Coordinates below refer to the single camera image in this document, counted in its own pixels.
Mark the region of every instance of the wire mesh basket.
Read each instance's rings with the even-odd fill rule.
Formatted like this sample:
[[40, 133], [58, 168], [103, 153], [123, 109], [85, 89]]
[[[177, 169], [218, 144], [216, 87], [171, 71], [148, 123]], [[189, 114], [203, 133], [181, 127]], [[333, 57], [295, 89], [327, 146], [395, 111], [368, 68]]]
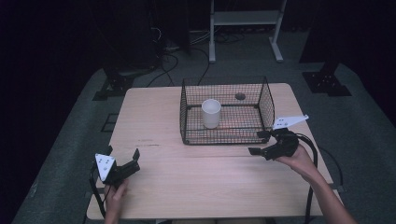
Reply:
[[[221, 103], [220, 122], [207, 129], [202, 102]], [[180, 99], [180, 133], [186, 145], [259, 144], [258, 133], [274, 124], [274, 102], [266, 77], [183, 79]]]

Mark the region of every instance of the dark background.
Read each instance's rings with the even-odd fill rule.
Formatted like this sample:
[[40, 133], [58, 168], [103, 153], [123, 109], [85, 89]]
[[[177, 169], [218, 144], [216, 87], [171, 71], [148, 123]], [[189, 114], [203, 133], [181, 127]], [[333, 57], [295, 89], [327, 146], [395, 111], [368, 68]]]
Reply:
[[[148, 10], [150, 22], [163, 26], [167, 31], [165, 35], [173, 37], [180, 45], [186, 44], [188, 39], [176, 40], [175, 36], [186, 34], [186, 24], [191, 29], [207, 29], [209, 25], [209, 1], [169, 1], [166, 4], [165, 1], [131, 1], [136, 3], [130, 5], [131, 10]], [[148, 9], [134, 8], [142, 2], [149, 5]], [[249, 4], [262, 9], [276, 7], [273, 1], [272, 4], [253, 0], [234, 4], [236, 1], [219, 0], [217, 8], [226, 8], [229, 2], [234, 9], [247, 9]], [[166, 13], [167, 8], [179, 14]], [[187, 23], [177, 25], [183, 29], [172, 30], [169, 26], [172, 22], [168, 21], [172, 21], [172, 15], [187, 16]], [[0, 17], [3, 104], [0, 222], [8, 223], [26, 197], [91, 75], [104, 62], [120, 54], [130, 55], [130, 60], [134, 61], [136, 49], [120, 53], [119, 50], [125, 50], [122, 45], [120, 49], [109, 46], [104, 33], [97, 29], [87, 1], [1, 0]], [[324, 62], [330, 49], [334, 49], [340, 62], [361, 77], [368, 92], [394, 123], [395, 18], [395, 3], [390, 0], [323, 0], [320, 4], [312, 0], [289, 0], [282, 29], [296, 32], [312, 27], [302, 63]], [[131, 38], [141, 36], [129, 35]], [[152, 64], [152, 61], [143, 62], [143, 66]]]

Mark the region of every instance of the paper cup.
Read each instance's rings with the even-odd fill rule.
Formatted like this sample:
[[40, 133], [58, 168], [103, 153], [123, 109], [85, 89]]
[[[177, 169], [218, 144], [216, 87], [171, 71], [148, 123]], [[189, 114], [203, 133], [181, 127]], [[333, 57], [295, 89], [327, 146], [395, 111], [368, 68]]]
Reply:
[[214, 129], [219, 126], [221, 104], [214, 99], [205, 100], [202, 103], [202, 116], [204, 126], [208, 129]]

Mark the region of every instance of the wooden table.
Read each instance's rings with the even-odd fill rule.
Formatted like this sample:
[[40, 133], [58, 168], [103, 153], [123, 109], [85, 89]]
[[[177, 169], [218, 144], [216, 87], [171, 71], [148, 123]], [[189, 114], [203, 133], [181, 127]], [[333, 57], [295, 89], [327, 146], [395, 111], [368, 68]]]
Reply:
[[[270, 84], [270, 90], [276, 117], [303, 114], [288, 84]], [[129, 178], [121, 218], [304, 216], [309, 185], [288, 166], [250, 156], [248, 146], [184, 145], [180, 93], [180, 87], [166, 87], [130, 89], [125, 95], [110, 140], [111, 155], [122, 165], [139, 148], [141, 170]], [[314, 141], [305, 121], [290, 130]], [[275, 142], [271, 138], [257, 147]], [[332, 183], [320, 153], [318, 168]], [[103, 186], [100, 180], [97, 186]], [[315, 197], [311, 215], [321, 215]], [[93, 197], [87, 217], [103, 218]]]

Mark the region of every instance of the human hand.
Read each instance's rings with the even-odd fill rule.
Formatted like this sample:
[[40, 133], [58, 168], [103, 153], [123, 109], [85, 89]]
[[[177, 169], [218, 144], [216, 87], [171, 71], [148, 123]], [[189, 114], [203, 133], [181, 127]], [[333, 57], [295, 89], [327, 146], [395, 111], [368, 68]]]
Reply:
[[301, 175], [307, 182], [310, 182], [311, 180], [315, 179], [317, 175], [320, 175], [317, 167], [312, 162], [311, 157], [309, 157], [305, 147], [302, 145], [297, 147], [297, 150], [291, 157], [279, 157], [275, 159], [275, 161], [279, 161], [288, 165], [293, 171]]
[[116, 189], [114, 186], [105, 186], [106, 194], [106, 224], [118, 223], [121, 212], [121, 199], [126, 193], [129, 180], [125, 179], [122, 184]]

